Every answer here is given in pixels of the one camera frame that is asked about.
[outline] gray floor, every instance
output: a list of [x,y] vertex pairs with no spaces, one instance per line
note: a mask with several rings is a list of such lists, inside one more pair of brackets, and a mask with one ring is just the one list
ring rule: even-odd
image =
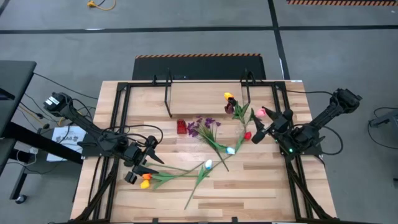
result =
[[[281,26],[398,22],[396,7],[288,6],[283,0],[274,1]],[[109,12],[87,9],[85,4],[80,0],[11,0],[0,17],[0,29],[271,25],[265,0],[118,0],[116,8]],[[398,151],[375,145],[367,135],[366,125],[374,108],[398,106],[398,30],[281,34],[291,79],[303,80],[308,91],[349,88],[364,98],[357,111],[330,124],[345,141],[343,153],[325,156],[338,216],[344,220],[396,223],[398,190],[392,178],[398,177]],[[0,35],[0,49],[0,60],[35,60],[37,73],[93,96],[98,95],[103,80],[130,79],[134,57],[139,54],[261,53],[267,77],[282,78],[272,31]],[[41,104],[52,91],[66,90],[34,77],[27,93]],[[96,105],[94,100],[68,93],[87,105]],[[308,95],[308,100],[312,115],[316,116],[327,105],[328,97]],[[22,101],[35,108],[30,99]],[[13,120],[32,129],[20,112]],[[372,130],[376,139],[398,146],[389,131],[388,126]],[[324,134],[328,136],[324,150],[335,150],[336,138],[328,132]],[[8,200],[19,169],[10,164],[0,177],[2,223],[66,221],[79,166],[65,164],[49,175],[28,176],[23,193],[30,198],[23,205]]]

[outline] orange black striped tape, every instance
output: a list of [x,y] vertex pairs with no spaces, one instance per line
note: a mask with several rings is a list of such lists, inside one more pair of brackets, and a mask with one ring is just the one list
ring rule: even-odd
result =
[[317,5],[317,6],[398,6],[395,1],[308,1],[290,0],[287,4]]
[[225,57],[225,56],[260,56],[261,54],[166,54],[166,55],[137,55],[136,58],[160,57]]

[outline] orange tulip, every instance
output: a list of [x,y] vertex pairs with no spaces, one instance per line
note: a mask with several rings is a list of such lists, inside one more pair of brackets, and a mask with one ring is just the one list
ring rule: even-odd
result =
[[152,177],[150,176],[150,174],[144,174],[142,175],[142,178],[144,178],[144,180],[150,180]]

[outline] red block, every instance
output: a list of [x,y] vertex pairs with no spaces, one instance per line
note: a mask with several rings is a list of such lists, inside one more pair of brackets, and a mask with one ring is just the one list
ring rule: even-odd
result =
[[186,134],[187,133],[187,124],[183,119],[177,120],[177,134]]

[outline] white paper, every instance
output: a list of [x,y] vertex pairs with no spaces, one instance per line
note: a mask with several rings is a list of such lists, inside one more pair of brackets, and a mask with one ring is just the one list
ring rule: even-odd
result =
[[[68,132],[68,127],[62,128],[54,128],[54,133],[52,134],[52,140],[55,142],[60,142],[63,137]],[[86,132],[78,126],[70,126],[68,136],[60,143],[70,149],[73,149],[76,152],[81,153],[82,148],[77,145],[77,142],[80,142],[85,137]],[[55,162],[55,161],[65,161],[61,157],[55,156],[53,154],[47,155],[47,161]]]

